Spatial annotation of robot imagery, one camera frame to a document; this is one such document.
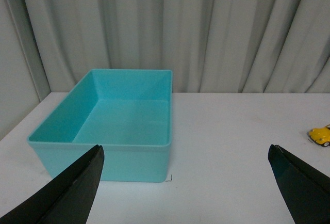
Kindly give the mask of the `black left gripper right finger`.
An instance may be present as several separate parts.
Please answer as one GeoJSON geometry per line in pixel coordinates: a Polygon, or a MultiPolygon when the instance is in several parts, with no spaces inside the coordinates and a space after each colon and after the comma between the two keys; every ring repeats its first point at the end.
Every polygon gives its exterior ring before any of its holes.
{"type": "Polygon", "coordinates": [[[329,177],[279,145],[268,161],[295,223],[329,223],[329,177]]]}

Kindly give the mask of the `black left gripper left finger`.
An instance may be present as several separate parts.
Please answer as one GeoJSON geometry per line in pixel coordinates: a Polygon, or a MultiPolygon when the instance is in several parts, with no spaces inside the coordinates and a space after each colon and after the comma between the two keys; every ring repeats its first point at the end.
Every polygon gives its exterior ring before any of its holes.
{"type": "Polygon", "coordinates": [[[1,223],[86,223],[100,183],[104,150],[95,145],[1,223]]]}

